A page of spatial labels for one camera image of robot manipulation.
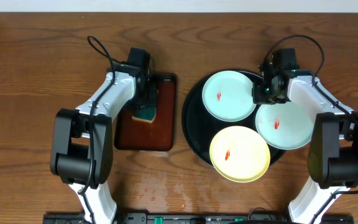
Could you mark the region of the green yellow sponge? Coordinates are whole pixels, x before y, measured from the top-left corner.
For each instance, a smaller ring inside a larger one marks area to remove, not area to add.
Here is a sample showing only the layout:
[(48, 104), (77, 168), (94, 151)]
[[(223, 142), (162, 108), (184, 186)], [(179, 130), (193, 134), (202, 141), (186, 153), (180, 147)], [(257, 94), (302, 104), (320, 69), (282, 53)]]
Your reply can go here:
[(132, 115), (132, 119), (136, 121), (152, 123), (156, 117), (156, 112), (156, 107), (145, 107), (137, 110)]

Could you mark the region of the pale green plate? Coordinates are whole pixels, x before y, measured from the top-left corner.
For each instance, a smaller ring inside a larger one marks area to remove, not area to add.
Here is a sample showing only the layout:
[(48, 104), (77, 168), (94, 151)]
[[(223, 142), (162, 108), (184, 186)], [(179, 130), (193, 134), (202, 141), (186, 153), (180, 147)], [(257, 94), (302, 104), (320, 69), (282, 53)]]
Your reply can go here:
[(257, 132), (277, 149), (294, 150), (311, 141), (313, 123), (296, 104), (261, 105), (255, 116)]
[(240, 72), (226, 70), (215, 73), (207, 79), (202, 89), (204, 107), (221, 121), (240, 121), (256, 108), (252, 87), (251, 79)]

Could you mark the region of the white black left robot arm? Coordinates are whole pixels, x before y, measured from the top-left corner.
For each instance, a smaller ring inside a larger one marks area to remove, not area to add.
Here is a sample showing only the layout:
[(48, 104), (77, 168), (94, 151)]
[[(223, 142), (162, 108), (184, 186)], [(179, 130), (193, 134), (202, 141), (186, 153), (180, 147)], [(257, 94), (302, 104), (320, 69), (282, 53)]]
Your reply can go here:
[(146, 65), (115, 65), (93, 95), (55, 117), (50, 170), (76, 194), (86, 223), (113, 223), (117, 205), (107, 179), (112, 168), (112, 122), (130, 103), (148, 97)]

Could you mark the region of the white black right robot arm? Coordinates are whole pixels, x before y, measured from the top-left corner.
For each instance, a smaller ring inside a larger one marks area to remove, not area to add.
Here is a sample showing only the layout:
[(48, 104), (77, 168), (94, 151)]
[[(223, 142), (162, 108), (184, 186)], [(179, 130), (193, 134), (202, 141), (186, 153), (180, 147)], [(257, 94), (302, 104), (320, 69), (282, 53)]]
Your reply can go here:
[(358, 194), (358, 112), (342, 104), (309, 70), (266, 67), (254, 84), (257, 104), (291, 101), (314, 124), (308, 153), (310, 174), (301, 192), (288, 204), (293, 223), (320, 223), (341, 195)]

